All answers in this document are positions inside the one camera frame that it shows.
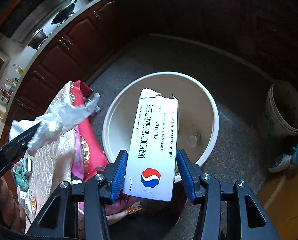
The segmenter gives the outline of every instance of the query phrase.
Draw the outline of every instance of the bucket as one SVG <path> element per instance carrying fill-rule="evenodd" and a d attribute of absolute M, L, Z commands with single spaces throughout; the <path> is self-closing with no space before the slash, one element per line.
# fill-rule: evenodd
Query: bucket
<path fill-rule="evenodd" d="M 298 134 L 298 91 L 291 84 L 285 81 L 272 84 L 258 125 L 265 139 Z"/>
<path fill-rule="evenodd" d="M 202 166 L 215 146 L 219 116 L 216 103 L 208 90 L 194 78 L 177 72 L 157 72 L 137 79 L 122 90 L 111 104 L 103 124 L 102 140 L 110 163 L 121 149 L 129 152 L 133 124 L 142 89 L 149 88 L 179 103 L 177 150 L 184 149 L 192 163 Z M 189 145 L 190 136 L 201 134 L 196 147 Z M 175 176 L 175 183 L 181 181 Z"/>

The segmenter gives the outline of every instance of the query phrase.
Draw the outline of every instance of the crumpled plastic in bin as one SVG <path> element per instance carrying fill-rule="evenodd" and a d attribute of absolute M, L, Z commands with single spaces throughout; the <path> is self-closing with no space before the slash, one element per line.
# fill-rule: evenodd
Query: crumpled plastic in bin
<path fill-rule="evenodd" d="M 28 154 L 34 156 L 38 149 L 58 140 L 61 135 L 90 116 L 98 108 L 99 99 L 99 93 L 95 93 L 85 106 L 73 106 L 70 103 L 54 104 L 49 106 L 50 113 L 38 116 L 35 121 L 13 121 L 9 141 L 40 123 L 35 135 L 27 145 Z"/>

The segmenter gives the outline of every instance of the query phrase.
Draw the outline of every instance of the floor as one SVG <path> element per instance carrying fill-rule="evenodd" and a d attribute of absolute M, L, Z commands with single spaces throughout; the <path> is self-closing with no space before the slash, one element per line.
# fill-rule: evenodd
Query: floor
<path fill-rule="evenodd" d="M 92 123 L 101 145 L 103 121 L 114 98 L 132 81 L 159 71 L 192 76 L 215 99 L 219 134 L 203 171 L 225 182 L 243 179 L 257 193 L 267 178 L 272 156 L 278 152 L 277 148 L 269 150 L 257 132 L 271 83 L 246 65 L 202 46 L 160 36 L 131 42 L 90 86 L 101 95 L 102 111 Z M 174 227 L 175 221 L 166 218 L 166 213 L 146 215 L 145 219 L 141 214 L 131 215 L 110 227 L 111 238 L 125 233 L 128 239 L 192 239 L 199 208 L 187 202 Z"/>

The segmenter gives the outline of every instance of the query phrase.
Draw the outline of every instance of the screw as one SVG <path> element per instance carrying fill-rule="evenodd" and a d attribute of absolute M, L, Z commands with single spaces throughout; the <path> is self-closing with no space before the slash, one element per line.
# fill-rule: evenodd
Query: screw
<path fill-rule="evenodd" d="M 100 173 L 100 174 L 95 175 L 94 177 L 96 180 L 102 180 L 104 178 L 104 175 Z"/>
<path fill-rule="evenodd" d="M 237 181 L 237 184 L 238 184 L 239 187 L 246 186 L 246 183 L 243 180 L 241 180 L 241 179 Z"/>
<path fill-rule="evenodd" d="M 60 183 L 61 188 L 66 188 L 67 186 L 69 186 L 69 183 L 67 181 L 64 181 L 64 182 Z"/>
<path fill-rule="evenodd" d="M 208 180 L 208 179 L 211 178 L 210 174 L 208 174 L 208 173 L 204 173 L 204 174 L 202 174 L 201 177 L 202 177 L 203 179 L 205 179 L 205 180 Z"/>

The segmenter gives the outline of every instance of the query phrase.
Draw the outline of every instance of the white box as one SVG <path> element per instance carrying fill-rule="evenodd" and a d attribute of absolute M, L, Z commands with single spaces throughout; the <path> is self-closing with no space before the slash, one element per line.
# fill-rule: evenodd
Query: white box
<path fill-rule="evenodd" d="M 123 193 L 170 201 L 175 179 L 178 100 L 143 89 L 133 126 Z"/>

